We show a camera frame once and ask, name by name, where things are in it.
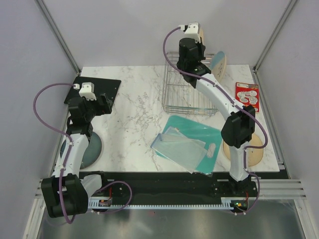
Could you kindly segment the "blue and beige plate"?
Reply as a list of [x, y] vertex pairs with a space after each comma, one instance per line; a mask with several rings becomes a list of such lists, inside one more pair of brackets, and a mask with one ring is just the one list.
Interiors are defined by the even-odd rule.
[[226, 66], [227, 58], [223, 51], [219, 51], [212, 56], [209, 64], [209, 69], [219, 83], [221, 83], [221, 81], [223, 80]]

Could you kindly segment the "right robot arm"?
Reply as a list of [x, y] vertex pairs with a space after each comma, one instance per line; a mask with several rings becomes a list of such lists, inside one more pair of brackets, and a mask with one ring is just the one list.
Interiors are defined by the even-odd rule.
[[205, 59], [204, 50], [202, 43], [192, 38], [182, 38], [179, 41], [177, 68], [182, 72], [184, 80], [204, 94], [225, 119], [221, 136], [229, 146], [229, 173], [234, 179], [228, 183], [228, 190], [232, 195], [240, 196], [246, 191], [244, 180], [248, 173], [244, 147], [249, 145], [255, 131], [255, 121], [250, 118], [255, 116], [255, 110], [252, 106], [244, 106], [224, 90], [209, 68], [202, 63]]

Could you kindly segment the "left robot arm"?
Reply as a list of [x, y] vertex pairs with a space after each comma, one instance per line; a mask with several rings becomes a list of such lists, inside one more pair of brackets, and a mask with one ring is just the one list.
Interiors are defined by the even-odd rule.
[[94, 100], [76, 96], [68, 100], [70, 116], [67, 119], [63, 154], [60, 155], [51, 177], [41, 183], [41, 190], [51, 218], [75, 216], [88, 209], [89, 197], [104, 196], [109, 183], [99, 175], [79, 179], [83, 156], [93, 135], [92, 119], [110, 114], [113, 102], [106, 94]]

